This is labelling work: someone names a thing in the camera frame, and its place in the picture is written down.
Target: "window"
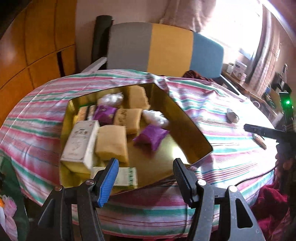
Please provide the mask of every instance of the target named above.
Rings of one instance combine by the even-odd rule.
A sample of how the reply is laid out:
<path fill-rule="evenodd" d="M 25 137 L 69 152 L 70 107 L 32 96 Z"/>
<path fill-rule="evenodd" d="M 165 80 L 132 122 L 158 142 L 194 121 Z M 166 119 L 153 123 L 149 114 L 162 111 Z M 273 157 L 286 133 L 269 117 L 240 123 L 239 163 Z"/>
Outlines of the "window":
<path fill-rule="evenodd" d="M 261 29 L 262 4 L 258 0 L 217 0 L 201 34 L 250 58 L 257 50 Z"/>

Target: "metal bolt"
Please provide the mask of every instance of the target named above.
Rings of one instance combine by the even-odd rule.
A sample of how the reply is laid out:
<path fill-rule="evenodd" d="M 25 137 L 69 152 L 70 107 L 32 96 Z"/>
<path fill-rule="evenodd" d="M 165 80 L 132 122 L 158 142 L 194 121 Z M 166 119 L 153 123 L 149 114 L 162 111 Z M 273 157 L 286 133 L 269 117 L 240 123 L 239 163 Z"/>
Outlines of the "metal bolt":
<path fill-rule="evenodd" d="M 237 191 L 237 187 L 236 186 L 229 186 L 229 191 L 236 192 Z"/>
<path fill-rule="evenodd" d="M 85 184 L 88 185 L 88 186 L 93 185 L 94 184 L 94 180 L 88 179 L 88 180 L 85 181 Z"/>
<path fill-rule="evenodd" d="M 203 179 L 199 179 L 199 180 L 197 181 L 197 183 L 198 183 L 199 185 L 201 185 L 201 186 L 204 186 L 204 185 L 207 184 L 207 182 L 206 182 L 205 180 L 203 180 Z"/>
<path fill-rule="evenodd" d="M 54 188 L 54 190 L 55 191 L 57 191 L 57 192 L 59 192 L 59 191 L 61 191 L 62 190 L 62 186 L 61 185 L 58 185 L 58 186 L 56 186 L 55 188 Z"/>

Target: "striped tablecloth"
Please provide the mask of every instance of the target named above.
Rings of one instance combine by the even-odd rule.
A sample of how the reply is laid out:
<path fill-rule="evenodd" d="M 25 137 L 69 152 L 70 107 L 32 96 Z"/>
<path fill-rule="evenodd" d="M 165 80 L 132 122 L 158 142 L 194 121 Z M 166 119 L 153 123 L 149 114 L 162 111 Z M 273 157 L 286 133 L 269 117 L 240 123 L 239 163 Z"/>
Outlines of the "striped tablecloth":
<path fill-rule="evenodd" d="M 6 118 L 0 129 L 0 155 L 11 160 L 22 192 L 42 205 L 59 184 L 59 137 L 70 99 L 106 88 L 153 82 L 178 103 L 213 146 L 211 155 L 191 167 L 198 178 L 226 188 L 274 167 L 275 141 L 266 139 L 267 150 L 263 150 L 243 130 L 245 123 L 272 128 L 245 97 L 201 80 L 134 70 L 102 70 L 52 80 L 24 97 Z M 227 121 L 229 107 L 238 111 L 237 124 Z M 273 173 L 269 173 L 239 186 L 249 204 L 272 177 Z M 186 236 L 194 210 L 183 202 L 177 184 L 170 182 L 112 196 L 98 213 L 106 233 L 164 238 Z M 214 227 L 218 216 L 217 207 Z M 77 221 L 75 206 L 73 218 Z"/>

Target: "beige curtain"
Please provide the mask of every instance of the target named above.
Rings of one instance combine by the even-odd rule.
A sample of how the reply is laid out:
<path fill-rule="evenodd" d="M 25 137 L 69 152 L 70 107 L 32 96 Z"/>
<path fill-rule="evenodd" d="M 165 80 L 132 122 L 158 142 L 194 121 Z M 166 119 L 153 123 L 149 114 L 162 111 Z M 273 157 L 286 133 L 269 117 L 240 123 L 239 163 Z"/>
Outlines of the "beige curtain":
<path fill-rule="evenodd" d="M 211 18 L 216 0 L 170 0 L 161 24 L 200 32 Z"/>
<path fill-rule="evenodd" d="M 280 48 L 280 33 L 276 20 L 271 17 L 270 11 L 266 8 L 263 8 L 263 17 L 267 17 L 266 37 L 262 54 L 249 83 L 257 96 L 262 96 L 268 84 L 272 81 Z"/>

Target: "purple package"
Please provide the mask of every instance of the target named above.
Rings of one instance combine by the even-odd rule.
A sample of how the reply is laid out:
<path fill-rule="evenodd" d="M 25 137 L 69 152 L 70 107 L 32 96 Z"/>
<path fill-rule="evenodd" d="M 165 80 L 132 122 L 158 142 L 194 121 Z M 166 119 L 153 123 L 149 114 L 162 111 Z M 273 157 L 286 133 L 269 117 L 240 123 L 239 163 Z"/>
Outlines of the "purple package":
<path fill-rule="evenodd" d="M 113 124 L 113 118 L 117 108 L 105 105 L 99 105 L 94 113 L 93 120 L 98 120 L 101 124 Z"/>
<path fill-rule="evenodd" d="M 169 131 L 160 127 L 149 124 L 136 138 L 133 139 L 134 144 L 144 143 L 150 144 L 151 149 L 156 151 L 160 142 L 165 138 Z"/>

